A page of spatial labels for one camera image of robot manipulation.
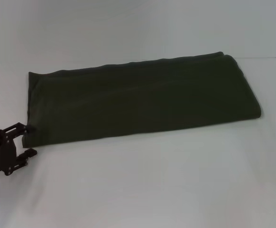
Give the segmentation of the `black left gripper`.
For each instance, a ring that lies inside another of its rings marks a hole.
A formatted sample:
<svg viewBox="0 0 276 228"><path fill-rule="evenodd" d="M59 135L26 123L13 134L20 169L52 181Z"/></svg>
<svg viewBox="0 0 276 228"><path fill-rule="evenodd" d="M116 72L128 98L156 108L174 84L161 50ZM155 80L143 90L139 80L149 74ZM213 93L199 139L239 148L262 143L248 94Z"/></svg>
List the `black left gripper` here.
<svg viewBox="0 0 276 228"><path fill-rule="evenodd" d="M16 147L13 141L14 138L33 131L33 126L22 123L16 123L5 130L0 130L0 171L4 172L6 176L27 166L29 158L37 155L38 152L35 149L29 148L16 157Z"/></svg>

